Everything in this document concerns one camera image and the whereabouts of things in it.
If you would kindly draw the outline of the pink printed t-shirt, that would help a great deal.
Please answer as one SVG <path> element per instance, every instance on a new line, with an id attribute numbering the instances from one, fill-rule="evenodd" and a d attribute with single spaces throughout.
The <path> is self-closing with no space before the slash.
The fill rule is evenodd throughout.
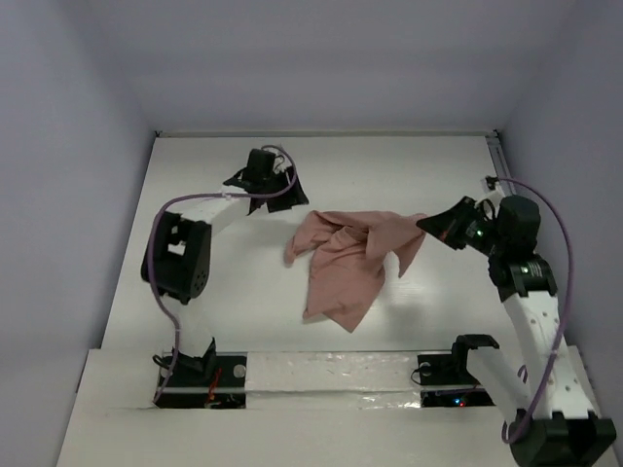
<path id="1" fill-rule="evenodd" d="M 385 285 L 385 259 L 398 261 L 403 276 L 425 238 L 417 213 L 312 211 L 286 243 L 283 260 L 292 266 L 310 253 L 303 318 L 322 315 L 352 333 Z"/>

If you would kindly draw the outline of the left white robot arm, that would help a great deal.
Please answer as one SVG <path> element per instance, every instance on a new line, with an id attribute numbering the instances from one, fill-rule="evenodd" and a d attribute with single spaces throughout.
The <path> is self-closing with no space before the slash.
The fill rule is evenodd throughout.
<path id="1" fill-rule="evenodd" d="M 153 357 L 164 371 L 161 387 L 204 385 L 213 381 L 217 371 L 215 339 L 203 351 L 182 349 L 182 331 L 191 328 L 192 319 L 181 308 L 198 298 L 207 285 L 213 238 L 262 206 L 279 212 L 308 202 L 295 166 L 249 163 L 227 179 L 219 192 L 173 198 L 160 208 L 140 273 L 174 329 L 171 353 Z"/>

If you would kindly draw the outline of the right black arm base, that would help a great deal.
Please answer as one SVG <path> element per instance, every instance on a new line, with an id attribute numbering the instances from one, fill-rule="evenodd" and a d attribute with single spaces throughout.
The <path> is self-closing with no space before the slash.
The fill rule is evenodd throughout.
<path id="1" fill-rule="evenodd" d="M 423 408 L 492 407 L 495 404 L 473 376 L 457 369 L 450 353 L 420 354 L 410 378 L 420 388 Z"/>

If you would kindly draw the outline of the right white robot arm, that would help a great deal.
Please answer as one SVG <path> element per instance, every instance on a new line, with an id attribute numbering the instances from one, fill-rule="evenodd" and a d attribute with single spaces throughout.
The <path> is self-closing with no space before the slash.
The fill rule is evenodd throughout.
<path id="1" fill-rule="evenodd" d="M 488 259 L 489 277 L 515 330 L 524 360 L 514 370 L 488 335 L 462 335 L 448 358 L 457 380 L 476 379 L 503 415 L 502 440 L 519 466 L 592 466 L 616 439 L 597 415 L 564 341 L 558 287 L 536 251 L 538 205 L 509 196 L 490 209 L 465 197 L 418 227 L 454 250 Z"/>

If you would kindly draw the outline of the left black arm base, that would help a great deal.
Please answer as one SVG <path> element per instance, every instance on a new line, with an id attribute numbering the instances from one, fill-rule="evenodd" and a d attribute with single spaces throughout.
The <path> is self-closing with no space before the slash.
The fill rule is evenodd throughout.
<path id="1" fill-rule="evenodd" d="M 184 368 L 180 357 L 156 406 L 161 409 L 234 410 L 246 408 L 245 353 L 215 353 L 206 371 Z"/>

